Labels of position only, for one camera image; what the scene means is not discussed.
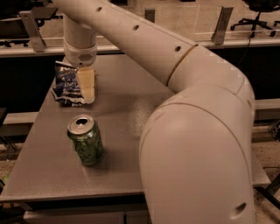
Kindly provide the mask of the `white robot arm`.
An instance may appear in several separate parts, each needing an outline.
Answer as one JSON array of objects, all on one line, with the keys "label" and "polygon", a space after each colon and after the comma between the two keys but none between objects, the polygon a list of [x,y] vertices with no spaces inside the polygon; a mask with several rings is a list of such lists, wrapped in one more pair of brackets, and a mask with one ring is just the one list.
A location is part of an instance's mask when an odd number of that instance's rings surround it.
[{"label": "white robot arm", "polygon": [[255,224],[254,91],[204,46],[108,0],[53,0],[173,93],[150,116],[139,164],[152,224]]}]

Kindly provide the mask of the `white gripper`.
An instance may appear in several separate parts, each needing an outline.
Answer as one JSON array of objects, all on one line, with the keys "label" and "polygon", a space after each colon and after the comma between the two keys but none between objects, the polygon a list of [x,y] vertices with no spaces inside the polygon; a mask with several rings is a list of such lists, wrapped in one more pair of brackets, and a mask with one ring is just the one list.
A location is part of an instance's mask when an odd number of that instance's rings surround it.
[{"label": "white gripper", "polygon": [[77,81],[85,103],[92,103],[95,100],[95,70],[90,66],[95,63],[97,47],[77,48],[64,42],[64,52],[68,62],[79,67]]}]

